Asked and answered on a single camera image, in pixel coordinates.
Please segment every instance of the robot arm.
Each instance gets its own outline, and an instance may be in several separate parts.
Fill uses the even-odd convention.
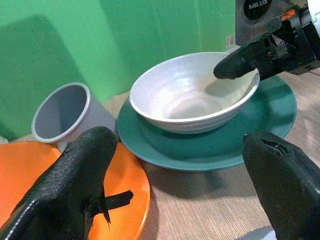
[[[234,79],[257,68],[263,80],[283,71],[300,75],[320,67],[319,0],[295,6],[266,27],[268,33],[228,55],[214,68],[214,75]]]

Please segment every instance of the wall outlet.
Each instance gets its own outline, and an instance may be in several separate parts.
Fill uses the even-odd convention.
[[[225,38],[225,47],[226,49],[231,49],[236,46],[236,37],[234,34],[226,36]]]

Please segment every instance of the gray cup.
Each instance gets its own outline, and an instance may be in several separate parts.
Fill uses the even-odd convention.
[[[63,152],[68,143],[97,126],[109,128],[119,139],[117,120],[85,84],[73,82],[59,87],[41,103],[31,131],[39,142],[53,144]]]

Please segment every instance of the bowl rim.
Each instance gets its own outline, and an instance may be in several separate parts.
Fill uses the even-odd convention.
[[[177,57],[174,57],[174,58],[170,58],[166,61],[163,61],[153,67],[151,67],[150,69],[148,69],[147,71],[145,71],[141,76],[139,76],[137,78],[137,80],[133,83],[131,89],[134,87],[135,83],[140,79],[142,78],[144,75],[146,75],[147,73],[151,72],[153,69],[159,67],[160,65],[163,65],[163,64],[167,64],[168,62],[171,62],[171,61],[174,61],[174,60],[177,60],[177,59],[180,59],[180,58],[184,58],[184,57],[189,57],[189,56],[194,56],[194,55],[203,55],[203,54],[222,54],[222,55],[229,55],[229,53],[227,52],[216,52],[216,51],[204,51],[204,52],[196,52],[196,53],[190,53],[190,54],[185,54],[185,55],[181,55],[181,56],[177,56]],[[251,96],[256,92],[258,86],[259,86],[259,83],[260,83],[260,73],[258,71],[258,69],[256,68],[255,70],[251,71],[250,73],[254,72],[254,77],[253,77],[253,80],[252,82],[255,80],[252,88],[250,89],[250,91],[244,95],[241,99],[239,99],[238,101],[236,101],[234,104],[232,104],[231,106],[229,107],[226,107],[220,111],[216,111],[214,113],[211,113],[211,114],[207,114],[207,115],[203,115],[203,116],[197,116],[197,117],[190,117],[190,118],[165,118],[165,117],[155,117],[155,116],[152,116],[148,113],[145,113],[144,111],[140,110],[138,108],[138,106],[134,103],[133,101],[133,98],[132,98],[132,91],[130,91],[130,94],[129,94],[129,101],[130,101],[130,104],[132,106],[132,108],[138,113],[140,114],[141,116],[143,116],[144,118],[148,119],[148,120],[151,120],[151,121],[156,121],[158,123],[167,123],[167,124],[181,124],[181,123],[184,123],[184,124],[187,124],[187,123],[194,123],[194,122],[202,122],[202,121],[206,121],[206,120],[209,120],[209,119],[212,119],[212,118],[215,118],[217,116],[223,116],[229,112],[231,112],[232,110],[236,109],[237,107],[240,107],[241,105],[243,105],[246,101],[248,101]]]

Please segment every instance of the orange plate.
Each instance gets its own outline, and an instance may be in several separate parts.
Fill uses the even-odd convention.
[[[40,142],[0,145],[0,226],[35,180],[59,157],[59,151]],[[110,228],[98,214],[89,233],[90,240],[138,239],[149,212],[150,186],[137,158],[118,143],[104,179],[107,196],[131,190],[129,205],[109,211]]]

